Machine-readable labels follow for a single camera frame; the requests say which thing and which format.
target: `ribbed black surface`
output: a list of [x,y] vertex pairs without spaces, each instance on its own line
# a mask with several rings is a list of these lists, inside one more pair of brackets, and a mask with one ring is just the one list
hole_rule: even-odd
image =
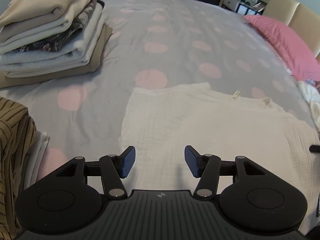
[[256,236],[229,225],[211,202],[198,201],[189,191],[136,190],[123,201],[110,202],[92,224],[64,236],[26,231],[19,240],[302,240],[298,232]]

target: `gray polka dot bedspread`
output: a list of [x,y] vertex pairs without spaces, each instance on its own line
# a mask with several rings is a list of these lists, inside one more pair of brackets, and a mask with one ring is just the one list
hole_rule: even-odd
[[[194,0],[103,1],[113,34],[96,72],[0,90],[0,96],[25,104],[37,128],[50,136],[42,174],[75,156],[95,161],[119,154],[135,87],[208,82],[226,94],[270,97],[314,127],[294,79],[241,16]],[[92,183],[101,191],[99,180]]]

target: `beige headboard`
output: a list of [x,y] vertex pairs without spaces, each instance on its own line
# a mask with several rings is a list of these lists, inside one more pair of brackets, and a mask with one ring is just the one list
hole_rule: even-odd
[[289,25],[320,62],[320,15],[295,0],[269,0],[263,15]]

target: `brown folded garment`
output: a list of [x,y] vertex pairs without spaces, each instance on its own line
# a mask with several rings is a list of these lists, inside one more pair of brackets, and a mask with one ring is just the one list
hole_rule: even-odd
[[24,78],[9,78],[0,71],[0,88],[19,86],[19,85],[28,85],[39,82],[48,81],[51,79],[62,78],[62,77],[70,77],[76,75],[86,74],[88,72],[94,72],[99,67],[102,60],[102,51],[106,41],[112,34],[112,28],[106,26],[105,24],[102,27],[102,31],[100,37],[97,41],[97,45],[95,46],[90,61],[87,65],[75,67],[71,69],[62,70],[55,73],[34,76],[34,77],[24,77]]
[[14,182],[29,147],[36,140],[35,132],[28,109],[0,97],[0,230],[4,239],[14,239],[21,229],[14,212],[17,198]]
[[32,19],[29,28],[58,19],[73,0],[12,0],[0,15],[0,27]]

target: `folded clothes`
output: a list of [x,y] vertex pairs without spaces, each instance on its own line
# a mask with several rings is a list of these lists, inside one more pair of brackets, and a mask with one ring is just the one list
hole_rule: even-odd
[[0,15],[0,27],[28,19],[24,30],[58,19],[73,0],[12,0]]
[[66,43],[72,36],[78,32],[82,32],[84,26],[87,24],[93,10],[95,9],[97,0],[91,0],[89,4],[84,7],[82,12],[78,14],[72,21],[71,26],[63,33],[52,35],[46,39],[30,43],[20,47],[20,52],[42,50],[47,52],[58,52],[64,43]]
[[51,79],[70,77],[70,76],[86,74],[88,72],[94,72],[97,70],[101,61],[103,60],[102,51],[104,48],[104,44],[107,42],[107,40],[111,36],[111,33],[112,33],[112,28],[107,27],[104,24],[102,27],[100,37],[97,41],[97,45],[95,46],[92,56],[87,65],[79,66],[79,67],[75,67],[72,69],[67,69],[59,72],[54,72],[50,74],[34,76],[34,77],[24,77],[24,78],[9,78],[5,76],[2,72],[0,72],[0,88],[34,84],[34,83],[48,81]]
[[30,154],[29,163],[24,179],[24,189],[36,183],[40,163],[49,143],[49,137],[46,132],[36,131],[36,141],[28,150]]
[[[81,33],[78,33],[78,35],[76,35],[76,37],[74,37],[70,42],[65,44],[59,52],[13,51],[10,55],[5,54],[0,56],[0,70],[20,72],[30,71],[65,64],[66,62],[81,58],[84,55],[99,18],[106,18],[105,14],[101,14],[101,11],[102,6],[97,4],[84,30]],[[7,62],[23,63],[6,64]]]
[[15,26],[13,24],[5,26],[0,31],[0,54],[66,31],[73,19],[89,2],[90,0],[73,0],[59,19],[26,31],[22,31],[23,27],[18,26],[20,23],[15,23]]
[[46,67],[44,69],[36,69],[36,70],[30,70],[30,71],[10,71],[10,72],[4,72],[4,75],[10,77],[10,78],[24,78],[24,77],[33,77],[33,76],[39,76],[39,75],[44,75],[44,74],[49,74],[49,73],[54,73],[54,72],[59,72],[63,71],[66,69],[70,68],[75,68],[79,66],[83,66],[88,64],[92,52],[94,50],[94,47],[97,44],[97,40],[101,34],[102,26],[105,23],[105,20],[103,18],[100,18],[99,22],[97,23],[97,26],[94,30],[94,33],[92,34],[92,37],[90,39],[90,42],[86,48],[86,51],[84,55],[74,61],[70,61],[68,63],[63,63],[60,65],[54,65],[51,67]]
[[28,109],[14,101],[0,98],[0,231],[3,238],[14,239],[21,227],[15,216],[15,181],[29,147],[36,140],[36,126]]

